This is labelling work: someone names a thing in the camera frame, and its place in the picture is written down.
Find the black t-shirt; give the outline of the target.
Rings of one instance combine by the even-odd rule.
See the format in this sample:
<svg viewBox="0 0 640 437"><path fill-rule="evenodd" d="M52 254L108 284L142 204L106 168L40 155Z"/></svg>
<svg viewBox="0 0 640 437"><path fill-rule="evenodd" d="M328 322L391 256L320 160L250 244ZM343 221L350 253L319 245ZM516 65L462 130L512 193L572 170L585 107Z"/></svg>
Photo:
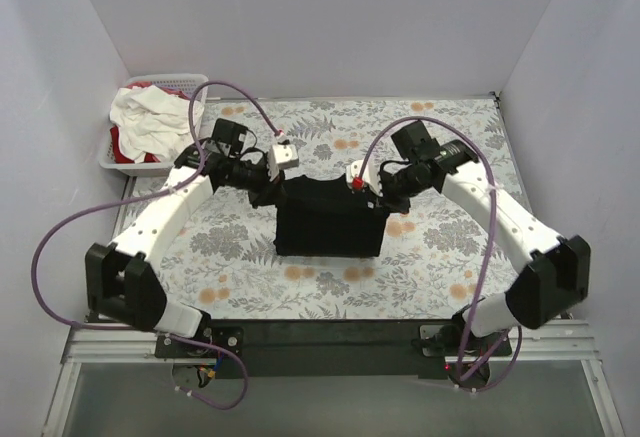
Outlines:
<svg viewBox="0 0 640 437"><path fill-rule="evenodd" d="M280 180L251 191L249 202L254 208L276 208L279 256L377 257L390 215L376 197L351 191L344 177Z"/></svg>

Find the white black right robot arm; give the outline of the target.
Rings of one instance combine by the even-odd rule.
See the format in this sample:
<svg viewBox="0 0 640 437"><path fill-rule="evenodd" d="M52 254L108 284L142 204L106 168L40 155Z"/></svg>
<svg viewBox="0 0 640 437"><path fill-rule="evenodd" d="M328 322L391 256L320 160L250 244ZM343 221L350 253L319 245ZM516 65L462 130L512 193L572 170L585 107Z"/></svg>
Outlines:
<svg viewBox="0 0 640 437"><path fill-rule="evenodd" d="M464 140L439 143L415 120L391 139L407 165L381 172L382 195L404 201L434 189L461 207L487 233L517 276L510 287L478 297L452 322L461 344L514 327L538 329L583 302L589 293L591 248L546 226L499 188L479 149Z"/></svg>

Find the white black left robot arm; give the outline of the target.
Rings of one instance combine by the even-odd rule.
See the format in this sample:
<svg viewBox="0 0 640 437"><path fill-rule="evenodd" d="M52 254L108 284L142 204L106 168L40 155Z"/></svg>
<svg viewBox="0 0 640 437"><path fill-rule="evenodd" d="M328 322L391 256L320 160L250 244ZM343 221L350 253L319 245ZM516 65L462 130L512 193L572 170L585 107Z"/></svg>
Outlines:
<svg viewBox="0 0 640 437"><path fill-rule="evenodd" d="M298 164L290 140L278 134L258 162L247 160L246 126L220 119L212 135L187 147L162 187L138 217L109 244L85 255L88 305L121 324L192 339L207 353L214 344L210 315L170 297L159 280L166 251L194 212L221 187L248 193L252 206L271 205L284 171Z"/></svg>

